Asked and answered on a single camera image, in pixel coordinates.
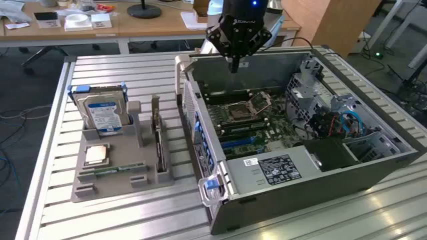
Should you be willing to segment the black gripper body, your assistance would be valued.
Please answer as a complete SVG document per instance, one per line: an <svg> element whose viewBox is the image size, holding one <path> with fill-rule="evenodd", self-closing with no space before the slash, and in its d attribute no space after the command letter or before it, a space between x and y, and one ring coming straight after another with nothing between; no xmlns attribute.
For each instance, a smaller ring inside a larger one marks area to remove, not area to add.
<svg viewBox="0 0 427 240"><path fill-rule="evenodd" d="M265 15L269 6L267 0L226 0L223 2L222 15L230 15L233 20L234 41L237 42L237 33L241 28L253 28L254 26L265 26Z"/></svg>

